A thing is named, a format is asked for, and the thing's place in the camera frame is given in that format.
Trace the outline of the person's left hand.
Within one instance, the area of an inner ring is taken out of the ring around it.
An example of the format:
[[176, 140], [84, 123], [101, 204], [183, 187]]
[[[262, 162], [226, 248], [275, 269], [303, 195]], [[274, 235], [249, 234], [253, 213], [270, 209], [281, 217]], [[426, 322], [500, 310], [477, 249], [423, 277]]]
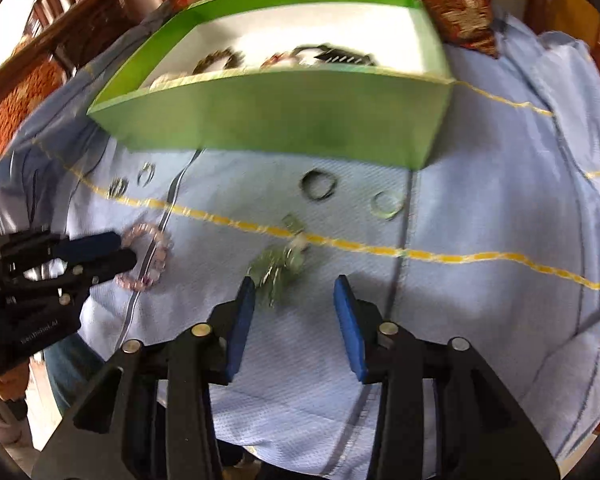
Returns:
[[0, 376], [0, 399], [4, 402], [24, 399], [29, 380], [29, 362], [24, 361]]

